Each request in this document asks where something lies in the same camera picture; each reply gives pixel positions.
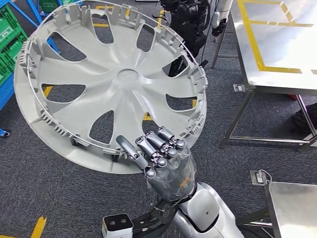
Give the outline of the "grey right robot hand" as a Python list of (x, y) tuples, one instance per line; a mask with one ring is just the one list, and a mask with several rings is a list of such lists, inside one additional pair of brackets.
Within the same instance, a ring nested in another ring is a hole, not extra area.
[(122, 135), (116, 142), (165, 201), (184, 199), (196, 187), (196, 166), (190, 148), (165, 126), (137, 137), (134, 144)]

